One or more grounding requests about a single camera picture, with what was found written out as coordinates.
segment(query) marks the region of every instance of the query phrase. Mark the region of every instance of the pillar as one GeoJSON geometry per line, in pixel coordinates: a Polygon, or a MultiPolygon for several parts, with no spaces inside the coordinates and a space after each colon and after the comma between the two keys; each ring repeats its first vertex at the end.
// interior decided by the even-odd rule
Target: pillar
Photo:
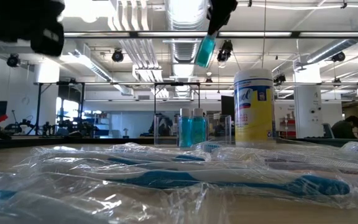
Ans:
{"type": "MultiPolygon", "coordinates": [[[[301,56],[294,62],[294,82],[320,83],[320,67],[312,64],[303,67],[296,66],[297,62],[305,62],[306,56],[301,56]]],[[[321,112],[321,87],[318,85],[296,86],[295,97],[295,125],[296,137],[323,137],[323,114],[321,112]]]]}
{"type": "Polygon", "coordinates": [[[60,66],[58,63],[47,60],[34,67],[35,82],[45,83],[42,86],[44,91],[41,95],[40,105],[40,121],[39,126],[42,128],[47,121],[50,124],[55,124],[56,120],[56,99],[58,97],[58,86],[47,83],[55,83],[59,81],[60,66]]]}

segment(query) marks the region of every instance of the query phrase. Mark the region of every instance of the computer screen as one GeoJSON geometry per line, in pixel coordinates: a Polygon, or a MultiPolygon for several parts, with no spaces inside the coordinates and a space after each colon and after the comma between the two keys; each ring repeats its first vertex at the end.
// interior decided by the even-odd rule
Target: computer screen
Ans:
{"type": "Polygon", "coordinates": [[[221,96],[222,115],[230,115],[231,120],[234,121],[234,97],[221,96]]]}

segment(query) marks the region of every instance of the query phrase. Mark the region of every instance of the yellow label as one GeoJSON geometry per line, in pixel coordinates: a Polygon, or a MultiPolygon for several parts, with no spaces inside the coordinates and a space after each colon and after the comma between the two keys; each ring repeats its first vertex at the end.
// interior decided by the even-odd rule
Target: yellow label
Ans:
{"type": "Polygon", "coordinates": [[[234,84],[236,141],[264,141],[273,136],[272,81],[266,78],[234,84]]]}

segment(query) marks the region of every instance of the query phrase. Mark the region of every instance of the ventilation duct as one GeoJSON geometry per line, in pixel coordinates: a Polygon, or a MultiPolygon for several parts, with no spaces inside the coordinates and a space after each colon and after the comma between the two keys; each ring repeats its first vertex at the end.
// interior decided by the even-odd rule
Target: ventilation duct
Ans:
{"type": "MultiPolygon", "coordinates": [[[[342,52],[343,50],[352,47],[355,44],[358,44],[358,39],[334,40],[331,43],[310,54],[306,59],[307,63],[305,63],[304,65],[318,63],[323,60],[326,60],[327,58],[330,58],[338,54],[339,52],[342,52]]],[[[292,67],[292,63],[284,63],[277,69],[284,71],[290,67],[292,67]]]]}
{"type": "MultiPolygon", "coordinates": [[[[206,19],[207,0],[165,0],[167,24],[169,30],[189,31],[202,30],[206,19]]],[[[197,39],[187,39],[190,43],[172,40],[171,53],[173,63],[193,63],[198,50],[197,39]]],[[[188,82],[193,75],[194,65],[175,64],[173,74],[179,82],[188,82]]],[[[179,96],[188,93],[177,90],[179,96]]]]}

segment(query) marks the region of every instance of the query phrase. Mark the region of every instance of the white lid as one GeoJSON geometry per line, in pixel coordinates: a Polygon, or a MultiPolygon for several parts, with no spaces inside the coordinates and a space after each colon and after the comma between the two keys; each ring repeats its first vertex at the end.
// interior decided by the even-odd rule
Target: white lid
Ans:
{"type": "Polygon", "coordinates": [[[194,108],[194,116],[203,116],[203,109],[201,109],[201,108],[194,108]]]}
{"type": "Polygon", "coordinates": [[[263,69],[263,68],[242,70],[236,73],[236,76],[234,77],[234,83],[250,78],[267,78],[273,81],[272,77],[273,77],[272,72],[270,70],[263,69]]]}
{"type": "Polygon", "coordinates": [[[190,110],[188,108],[180,108],[180,116],[190,117],[190,110]]]}

